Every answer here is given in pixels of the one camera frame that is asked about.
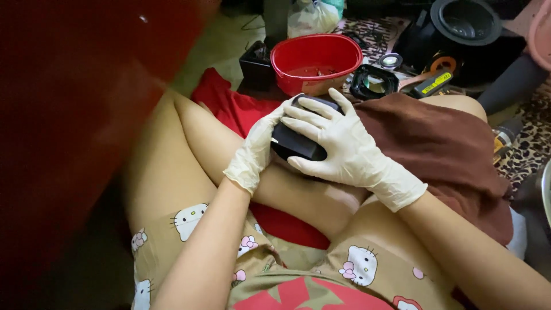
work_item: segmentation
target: hello kitty shorts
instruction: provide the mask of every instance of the hello kitty shorts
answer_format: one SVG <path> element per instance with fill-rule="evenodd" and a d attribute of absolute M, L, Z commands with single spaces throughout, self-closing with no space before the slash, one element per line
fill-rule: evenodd
<path fill-rule="evenodd" d="M 155 300 L 158 288 L 185 246 L 191 232 L 203 216 L 208 204 L 198 204 L 160 218 L 141 229 L 132 238 L 136 295 L 134 310 L 147 310 Z M 426 276 L 421 270 L 388 252 L 363 236 L 343 235 L 332 244 L 325 258 L 307 272 L 340 284 L 355 287 L 393 303 L 400 310 L 462 309 L 450 292 Z M 243 236 L 236 248 L 236 264 L 231 283 L 232 292 L 247 279 L 263 273 L 273 276 L 294 275 L 264 236 L 249 211 Z"/>

